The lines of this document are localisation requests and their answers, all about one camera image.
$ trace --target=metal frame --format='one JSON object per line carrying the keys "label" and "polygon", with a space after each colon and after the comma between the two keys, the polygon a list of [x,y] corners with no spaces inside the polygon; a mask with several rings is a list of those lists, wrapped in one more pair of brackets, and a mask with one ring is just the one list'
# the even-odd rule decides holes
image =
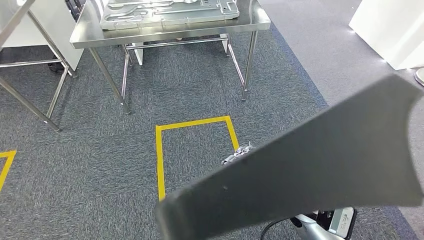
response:
{"label": "metal frame", "polygon": [[30,66],[30,65],[39,65],[39,64],[48,64],[48,63],[62,63],[64,66],[64,71],[60,77],[60,81],[57,85],[56,91],[54,92],[53,99],[51,100],[50,106],[47,110],[47,113],[42,113],[35,105],[33,105],[30,101],[28,101],[22,94],[20,94],[9,82],[0,77],[0,85],[5,88],[10,94],[12,94],[17,100],[19,100],[23,105],[25,105],[29,110],[31,110],[35,115],[37,115],[44,123],[48,124],[53,128],[55,132],[58,132],[60,128],[51,120],[51,116],[53,110],[55,109],[56,102],[59,98],[59,94],[61,93],[62,86],[65,82],[65,78],[67,74],[76,78],[77,74],[74,70],[72,70],[69,63],[66,61],[65,57],[59,51],[58,47],[55,45],[53,40],[50,38],[46,30],[41,26],[40,22],[34,16],[34,14],[29,10],[27,12],[29,18],[32,20],[34,25],[43,35],[45,40],[47,41],[48,46],[53,51],[53,53],[59,57],[59,59],[52,60],[37,60],[37,61],[24,61],[24,62],[13,62],[13,63],[5,63],[0,64],[0,68],[9,68],[9,67],[20,67],[20,66]]}
{"label": "metal frame", "polygon": [[249,45],[249,54],[247,57],[247,66],[246,66],[246,73],[243,76],[239,63],[237,62],[236,55],[234,54],[233,48],[231,46],[231,35],[228,33],[227,37],[215,37],[215,38],[207,38],[207,39],[199,39],[199,40],[187,40],[187,41],[173,41],[173,42],[161,42],[161,43],[154,43],[149,45],[141,45],[141,46],[127,46],[126,44],[122,45],[122,48],[124,50],[124,66],[123,66],[123,76],[122,76],[122,88],[121,93],[119,93],[119,90],[117,86],[115,85],[111,74],[109,73],[108,69],[106,68],[104,62],[99,56],[99,53],[95,48],[89,48],[94,60],[97,62],[97,65],[100,67],[101,72],[106,77],[106,80],[109,82],[113,93],[118,98],[120,104],[123,106],[124,111],[126,114],[131,113],[131,110],[129,109],[128,104],[125,101],[125,95],[126,95],[126,87],[127,87],[127,76],[128,76],[128,65],[132,66],[133,60],[131,59],[131,56],[129,54],[129,50],[137,50],[137,49],[147,49],[147,48],[159,48],[159,47],[168,47],[168,46],[177,46],[177,45],[186,45],[186,44],[197,44],[197,43],[208,43],[208,42],[224,42],[226,41],[226,55],[231,56],[232,61],[234,62],[235,69],[237,71],[238,77],[241,82],[242,91],[241,91],[241,100],[245,101],[247,99],[248,95],[248,87],[249,87],[249,79],[251,77],[251,68],[252,68],[252,62],[253,62],[253,55],[255,52],[255,46],[256,41],[258,38],[258,31],[253,31],[251,38],[250,38],[250,45]]}

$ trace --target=stainless steel table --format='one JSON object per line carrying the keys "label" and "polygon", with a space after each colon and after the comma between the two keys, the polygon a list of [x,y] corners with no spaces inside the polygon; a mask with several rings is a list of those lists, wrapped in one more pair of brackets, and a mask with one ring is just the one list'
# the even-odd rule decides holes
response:
{"label": "stainless steel table", "polygon": [[65,60],[65,57],[56,47],[52,39],[49,37],[47,32],[41,26],[37,18],[30,11],[31,5],[35,0],[2,0],[0,1],[0,50],[12,34],[13,30],[21,22],[22,18],[27,14],[32,20],[34,25],[38,28],[40,33],[43,35],[47,44],[50,46],[50,49],[54,51],[55,55],[59,59],[53,60],[38,60],[38,61],[26,61],[26,62],[13,62],[0,64],[0,68],[9,68],[9,67],[18,67],[18,66],[28,66],[28,65],[38,65],[38,64],[48,64],[48,63],[62,63],[64,65],[64,71],[60,77],[59,84],[57,85],[56,91],[54,93],[53,99],[51,100],[50,107],[47,110],[47,114],[42,113],[37,107],[35,107],[30,101],[28,101],[22,94],[20,94],[11,84],[5,79],[0,77],[0,85],[4,87],[10,94],[12,94],[16,99],[18,99],[23,105],[30,109],[35,115],[37,115],[41,120],[46,124],[50,125],[54,131],[59,131],[59,127],[52,122],[50,119],[53,110],[55,109],[56,102],[58,100],[59,94],[61,92],[62,86],[64,84],[67,73],[71,76],[76,77],[77,74],[72,70],[68,62]]}
{"label": "stainless steel table", "polygon": [[[126,113],[130,113],[130,109],[125,102],[125,86],[126,86],[126,70],[130,58],[128,50],[154,48],[172,45],[193,44],[201,42],[217,42],[226,41],[227,56],[231,56],[237,74],[242,84],[241,99],[247,97],[249,78],[251,75],[252,57],[255,51],[256,39],[259,30],[267,30],[270,28],[271,20],[259,4],[258,0],[238,0],[237,7],[240,16],[232,20],[210,21],[200,23],[187,23],[180,25],[166,25],[143,28],[130,28],[119,30],[105,30],[100,27],[100,20],[103,16],[103,9],[107,0],[87,0],[78,23],[70,37],[70,43],[76,49],[88,48],[93,55],[95,61],[110,83],[116,97],[123,105]],[[231,33],[235,32],[252,32],[250,39],[249,54],[247,59],[246,73],[243,77],[240,67],[237,63],[236,56],[231,46]],[[189,40],[179,42],[165,42],[143,46],[127,46],[131,43],[142,43],[151,41],[172,40],[178,38],[225,35],[224,37],[208,38],[201,40]],[[105,64],[100,58],[95,47],[124,45],[125,50],[125,66],[124,77],[122,81],[122,91],[119,92],[111,75],[109,74]]]}

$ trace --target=silver object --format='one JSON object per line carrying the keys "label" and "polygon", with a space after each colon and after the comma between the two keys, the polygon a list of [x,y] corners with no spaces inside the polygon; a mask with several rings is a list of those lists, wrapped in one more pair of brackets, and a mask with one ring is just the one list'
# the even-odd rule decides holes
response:
{"label": "silver object", "polygon": [[239,0],[237,7],[240,15],[231,20],[103,31],[100,26],[104,14],[102,1],[87,0],[69,41],[76,49],[86,49],[270,28],[271,20],[257,0]]}
{"label": "silver object", "polygon": [[[121,8],[125,5],[133,4],[134,2],[121,2],[120,5],[112,5],[112,8]],[[236,19],[230,19],[225,21],[207,21],[207,22],[196,22],[191,24],[178,24],[178,25],[160,25],[150,26],[143,28],[127,28],[119,30],[103,31],[100,22],[104,16],[104,10],[106,5],[100,0],[87,0],[84,5],[79,21],[77,22],[72,35],[70,37],[70,43],[76,49],[84,48],[96,48],[101,46],[111,45],[128,45],[131,43],[143,43],[153,41],[172,40],[187,37],[200,37],[200,36],[212,36],[219,34],[227,34],[227,37],[219,38],[207,38],[200,40],[190,41],[179,41],[179,42],[163,42],[142,46],[126,46],[127,50],[136,50],[143,48],[155,48],[174,46],[182,44],[193,44],[202,42],[214,42],[214,41],[227,41],[226,54],[232,57],[237,74],[239,76],[243,99],[246,99],[246,93],[248,90],[248,84],[250,78],[250,69],[252,66],[252,59],[255,50],[255,43],[257,38],[257,31],[267,30],[270,28],[271,20],[266,14],[265,10],[259,4],[258,0],[239,0],[237,3],[239,10],[239,17]],[[246,76],[240,70],[239,64],[236,60],[236,56],[229,40],[230,34],[235,32],[253,32],[252,40],[250,41],[249,55],[247,62],[249,63],[246,68]],[[102,63],[98,54],[94,56],[100,69],[105,75],[106,79],[112,79],[109,72],[105,70],[104,63]],[[122,87],[126,86],[126,75],[122,79]],[[118,98],[125,98],[125,90],[122,90]]]}
{"label": "silver object", "polygon": [[420,69],[418,69],[416,72],[415,72],[415,75],[414,75],[414,77],[415,77],[415,80],[421,85],[421,86],[423,86],[424,87],[424,67],[423,68],[420,68]]}
{"label": "silver object", "polygon": [[297,215],[296,218],[302,223],[302,226],[296,227],[296,230],[303,240],[345,240],[326,231],[315,220],[303,214]]}
{"label": "silver object", "polygon": [[233,0],[109,0],[100,26],[119,30],[237,18]]}
{"label": "silver object", "polygon": [[229,163],[234,162],[235,160],[239,159],[241,156],[247,154],[248,152],[252,151],[253,149],[255,149],[256,147],[252,146],[251,142],[249,142],[249,145],[247,146],[241,146],[239,148],[237,148],[237,150],[235,151],[235,153],[233,153],[232,155],[228,156],[226,159],[221,161],[222,165],[226,165]]}

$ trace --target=metal plate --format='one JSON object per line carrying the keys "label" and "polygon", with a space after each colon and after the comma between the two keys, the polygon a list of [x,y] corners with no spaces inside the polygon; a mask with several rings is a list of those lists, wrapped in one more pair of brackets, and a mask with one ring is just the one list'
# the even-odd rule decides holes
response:
{"label": "metal plate", "polygon": [[239,15],[233,0],[110,0],[100,26],[131,29],[230,20]]}

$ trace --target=floor marking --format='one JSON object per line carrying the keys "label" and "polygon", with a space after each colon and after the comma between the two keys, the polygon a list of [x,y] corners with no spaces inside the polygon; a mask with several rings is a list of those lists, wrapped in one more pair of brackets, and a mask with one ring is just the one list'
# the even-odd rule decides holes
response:
{"label": "floor marking", "polygon": [[2,191],[3,184],[5,183],[6,176],[8,175],[9,169],[11,168],[15,154],[16,150],[0,152],[0,159],[6,158],[6,163],[4,164],[0,174],[0,192]]}
{"label": "floor marking", "polygon": [[236,131],[234,131],[233,123],[231,122],[230,116],[219,116],[206,118],[194,121],[185,121],[172,123],[167,125],[156,125],[156,154],[157,154],[157,192],[159,194],[159,200],[165,198],[165,172],[164,172],[164,153],[162,148],[162,131],[170,129],[185,128],[203,124],[212,124],[217,122],[225,122],[228,128],[229,137],[231,139],[232,147],[234,150],[239,148],[239,141],[237,141]]}

